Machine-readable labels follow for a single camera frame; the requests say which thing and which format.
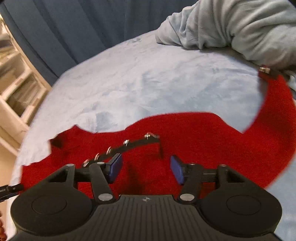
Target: metal screw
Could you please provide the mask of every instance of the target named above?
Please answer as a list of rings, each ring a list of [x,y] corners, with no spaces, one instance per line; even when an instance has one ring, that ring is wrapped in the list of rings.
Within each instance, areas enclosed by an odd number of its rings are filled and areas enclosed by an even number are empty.
[[[180,196],[180,199],[183,201],[192,201],[195,197],[190,193],[184,193]]]
[[[129,140],[125,140],[125,141],[123,142],[123,145],[127,146],[128,143],[129,143]]]
[[[94,160],[98,160],[100,157],[100,153],[96,154],[96,156],[94,157]]]
[[[259,71],[269,74],[270,73],[270,68],[268,67],[260,67]]]
[[[88,163],[89,163],[89,159],[86,159],[86,160],[83,162],[82,166],[83,166],[83,167],[86,167]]]
[[[149,137],[151,137],[151,133],[148,132],[147,134],[144,135],[144,137],[148,139]]]
[[[111,151],[112,151],[112,148],[109,147],[108,150],[107,150],[107,152],[106,152],[106,155],[109,155],[111,153]]]
[[[112,196],[111,194],[109,194],[109,193],[103,193],[103,194],[100,194],[100,195],[98,196],[98,198],[99,198],[101,201],[110,201],[110,200],[113,198],[113,196]]]
[[[151,200],[151,198],[145,197],[145,198],[143,198],[142,200],[143,200],[144,202],[148,202],[148,201]]]

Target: white shelf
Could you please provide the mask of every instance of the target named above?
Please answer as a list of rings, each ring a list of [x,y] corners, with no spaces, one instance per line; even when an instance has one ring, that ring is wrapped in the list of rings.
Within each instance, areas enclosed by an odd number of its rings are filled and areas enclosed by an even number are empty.
[[[16,58],[17,56],[19,56],[19,52],[13,52],[9,55],[7,55],[6,57],[4,57],[3,59],[0,60],[0,69],[3,68],[10,60],[13,60],[14,58]]]
[[[17,156],[20,144],[16,142],[2,127],[0,127],[0,144]]]
[[[50,90],[0,19],[0,145],[12,154]]]
[[[25,68],[25,71],[8,87],[3,91],[2,98],[6,101],[13,92],[17,88],[20,87],[20,85],[32,74],[32,70],[30,70],[28,67]]]
[[[28,105],[28,107],[26,108],[26,110],[22,114],[21,120],[23,122],[28,124],[31,121],[33,114],[36,112],[36,108],[39,107],[40,102],[43,100],[43,97],[44,97],[46,91],[47,91],[46,88],[44,88],[42,86],[41,90],[38,92],[38,94],[36,95],[36,97],[32,101],[32,104]]]

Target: red object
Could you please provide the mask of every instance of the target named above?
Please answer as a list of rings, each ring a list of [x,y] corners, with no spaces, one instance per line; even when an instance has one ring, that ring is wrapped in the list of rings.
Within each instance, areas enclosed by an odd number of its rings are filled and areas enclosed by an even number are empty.
[[[109,146],[126,139],[143,138],[147,132],[160,136],[159,144],[136,148],[123,154],[123,168],[111,189],[118,194],[174,194],[181,187],[170,170],[170,156],[184,162],[216,168],[224,163],[261,187],[266,187],[288,165],[296,148],[296,110],[282,76],[276,80],[259,72],[268,82],[265,102],[254,123],[244,133],[212,113],[178,113],[151,116],[123,131],[90,133],[73,126],[50,141],[52,153],[41,162],[23,167],[21,183],[29,188],[67,163],[80,167]],[[90,184],[79,189],[89,196]]]

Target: bed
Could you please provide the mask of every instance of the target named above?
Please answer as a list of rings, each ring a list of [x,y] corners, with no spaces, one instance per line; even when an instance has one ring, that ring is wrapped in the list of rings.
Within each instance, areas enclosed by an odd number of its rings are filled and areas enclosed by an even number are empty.
[[[19,183],[22,165],[50,153],[49,139],[75,124],[91,132],[118,131],[151,115],[203,111],[244,131],[264,99],[257,71],[230,48],[165,46],[156,43],[154,31],[125,41],[59,78],[25,137],[10,184]],[[283,208],[276,234],[284,241],[296,240],[295,173],[296,159],[267,188]],[[7,234],[14,233],[8,216]]]

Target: ridged black surface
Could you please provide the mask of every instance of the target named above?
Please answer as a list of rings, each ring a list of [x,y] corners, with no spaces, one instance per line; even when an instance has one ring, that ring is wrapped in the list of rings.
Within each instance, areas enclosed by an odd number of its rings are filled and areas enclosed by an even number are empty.
[[[54,237],[24,232],[12,241],[279,241],[267,234],[254,238],[225,235],[209,226],[191,205],[177,203],[171,195],[126,196],[113,204],[100,205],[78,229]]]

